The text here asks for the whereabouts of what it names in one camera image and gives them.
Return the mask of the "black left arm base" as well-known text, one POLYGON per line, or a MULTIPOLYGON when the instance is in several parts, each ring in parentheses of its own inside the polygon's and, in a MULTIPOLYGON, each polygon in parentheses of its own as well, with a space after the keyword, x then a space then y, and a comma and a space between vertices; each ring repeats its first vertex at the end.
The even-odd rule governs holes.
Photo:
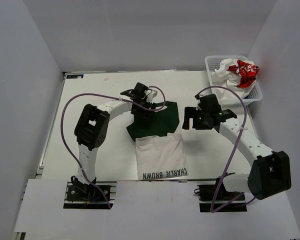
POLYGON ((115 182, 96 182, 100 189, 91 184, 82 183, 72 176, 67 183, 64 197, 64 209, 110 210, 116 198, 115 182))

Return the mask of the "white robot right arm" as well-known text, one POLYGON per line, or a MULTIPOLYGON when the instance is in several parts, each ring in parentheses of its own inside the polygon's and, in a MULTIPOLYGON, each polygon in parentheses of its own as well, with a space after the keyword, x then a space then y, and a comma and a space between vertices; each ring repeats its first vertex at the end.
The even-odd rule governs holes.
POLYGON ((226 174, 215 187, 219 198, 226 200, 238 192, 263 200, 292 187, 290 158, 284 151, 272 150, 244 129, 232 110, 222 109, 215 94, 196 99, 197 106, 184 109, 182 128, 216 130, 236 146, 251 167, 249 174, 226 174))

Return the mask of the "white green Charlie Brown t-shirt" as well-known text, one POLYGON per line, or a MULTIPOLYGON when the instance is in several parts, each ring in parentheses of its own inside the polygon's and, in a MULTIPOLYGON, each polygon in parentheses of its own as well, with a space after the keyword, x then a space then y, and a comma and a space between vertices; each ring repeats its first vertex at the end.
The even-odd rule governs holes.
POLYGON ((135 142, 137 178, 160 180, 189 175, 178 104, 161 102, 150 121, 137 117, 126 127, 135 142))

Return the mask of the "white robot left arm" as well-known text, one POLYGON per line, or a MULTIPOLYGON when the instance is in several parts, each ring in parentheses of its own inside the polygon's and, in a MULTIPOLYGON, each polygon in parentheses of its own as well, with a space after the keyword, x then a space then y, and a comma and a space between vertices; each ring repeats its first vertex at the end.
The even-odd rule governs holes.
POLYGON ((71 177, 72 185, 84 199, 95 196, 96 158, 106 139, 110 121, 126 112, 143 121, 149 120, 155 111, 153 100, 157 95, 156 90, 138 82, 133 89, 121 92, 119 97, 109 97, 106 103, 84 106, 74 129, 79 157, 77 173, 71 177))

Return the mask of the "white red print t-shirt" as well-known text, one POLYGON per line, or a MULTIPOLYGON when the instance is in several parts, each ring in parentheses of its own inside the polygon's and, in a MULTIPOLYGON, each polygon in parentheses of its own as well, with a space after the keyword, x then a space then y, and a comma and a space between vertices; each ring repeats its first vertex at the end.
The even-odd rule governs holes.
POLYGON ((241 99, 248 96, 256 84, 260 67, 253 61, 238 58, 226 58, 214 68, 211 73, 211 82, 216 96, 220 100, 236 99, 235 92, 241 99))

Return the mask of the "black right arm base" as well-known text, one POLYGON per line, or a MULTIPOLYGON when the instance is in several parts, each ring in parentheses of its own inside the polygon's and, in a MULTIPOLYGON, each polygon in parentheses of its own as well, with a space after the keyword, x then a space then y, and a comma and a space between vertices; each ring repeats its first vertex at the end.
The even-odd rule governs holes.
MULTIPOLYGON (((211 205, 213 201, 214 194, 216 192, 218 183, 221 176, 217 178, 199 179, 197 181, 197 187, 193 193, 198 197, 199 201, 199 211, 200 213, 210 213, 211 205)), ((239 192, 228 192, 225 189, 224 184, 221 184, 220 190, 217 194, 214 209, 219 208, 221 205, 226 204, 228 201, 239 196, 239 192)), ((238 199, 223 207, 218 211, 218 213, 235 213, 235 212, 247 212, 246 198, 244 195, 240 196, 238 199)))

